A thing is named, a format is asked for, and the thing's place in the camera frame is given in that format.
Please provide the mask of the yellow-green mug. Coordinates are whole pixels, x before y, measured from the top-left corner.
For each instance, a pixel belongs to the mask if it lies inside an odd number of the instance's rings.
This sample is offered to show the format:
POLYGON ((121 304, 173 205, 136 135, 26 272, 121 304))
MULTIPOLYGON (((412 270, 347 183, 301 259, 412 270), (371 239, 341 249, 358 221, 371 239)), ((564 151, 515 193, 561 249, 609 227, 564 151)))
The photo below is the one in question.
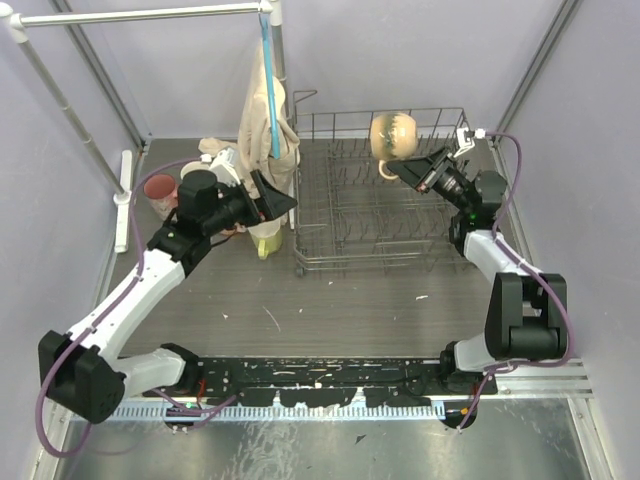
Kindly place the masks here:
POLYGON ((273 220, 248 228, 251 239, 257 250, 258 258, 266 260, 278 252, 283 243, 281 221, 273 220))

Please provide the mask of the beige round mug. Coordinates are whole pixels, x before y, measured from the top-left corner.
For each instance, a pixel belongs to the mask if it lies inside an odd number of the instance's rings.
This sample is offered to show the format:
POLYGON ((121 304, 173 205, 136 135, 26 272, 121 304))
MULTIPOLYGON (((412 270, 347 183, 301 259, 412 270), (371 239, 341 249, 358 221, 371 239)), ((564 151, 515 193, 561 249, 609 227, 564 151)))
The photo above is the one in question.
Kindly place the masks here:
POLYGON ((418 146, 418 128, 415 119, 402 112, 390 112, 376 116, 369 129, 371 153, 378 163, 378 173, 385 180, 396 180, 398 176, 386 169, 392 160, 405 160, 412 156, 418 146))

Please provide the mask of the light blue mug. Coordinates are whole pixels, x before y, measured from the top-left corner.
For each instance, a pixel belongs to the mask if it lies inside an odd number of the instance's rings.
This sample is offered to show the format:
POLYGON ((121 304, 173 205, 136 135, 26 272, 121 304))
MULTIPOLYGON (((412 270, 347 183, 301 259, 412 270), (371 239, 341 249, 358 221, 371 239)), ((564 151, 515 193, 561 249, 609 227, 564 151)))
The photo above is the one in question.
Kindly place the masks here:
POLYGON ((189 162, 181 169, 180 178, 184 180, 189 173, 194 171, 208 171, 210 167, 211 167, 211 164, 207 162, 202 162, 202 161, 189 162))

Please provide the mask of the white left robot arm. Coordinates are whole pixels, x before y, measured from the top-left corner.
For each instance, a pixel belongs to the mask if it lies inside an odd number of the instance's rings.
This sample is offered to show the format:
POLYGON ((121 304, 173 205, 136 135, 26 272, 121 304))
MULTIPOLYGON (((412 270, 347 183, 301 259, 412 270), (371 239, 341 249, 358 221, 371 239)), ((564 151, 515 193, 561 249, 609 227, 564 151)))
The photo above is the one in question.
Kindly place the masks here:
POLYGON ((38 407, 51 400, 92 425, 110 417, 123 399, 160 387, 188 396, 202 378, 200 359, 174 343, 149 354, 120 353, 151 310, 215 248, 213 236, 236 225, 254 227, 280 219, 296 200, 254 170, 257 189, 227 185, 211 171, 185 175, 177 206, 154 233, 125 279, 66 333, 50 331, 38 344, 38 407))

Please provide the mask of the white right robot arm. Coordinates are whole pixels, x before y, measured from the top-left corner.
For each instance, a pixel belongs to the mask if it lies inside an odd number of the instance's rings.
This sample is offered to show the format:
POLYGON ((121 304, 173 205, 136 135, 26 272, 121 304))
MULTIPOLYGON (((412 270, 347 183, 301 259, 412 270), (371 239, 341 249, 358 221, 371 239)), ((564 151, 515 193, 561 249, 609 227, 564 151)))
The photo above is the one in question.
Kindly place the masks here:
POLYGON ((391 160, 386 168, 416 192, 435 192, 456 208, 449 241, 491 284, 483 332, 450 343, 440 354, 442 388, 459 394, 473 383, 474 373, 566 362, 566 281, 534 267, 505 242, 496 220, 506 180, 495 171, 467 178, 447 148, 425 157, 391 160))

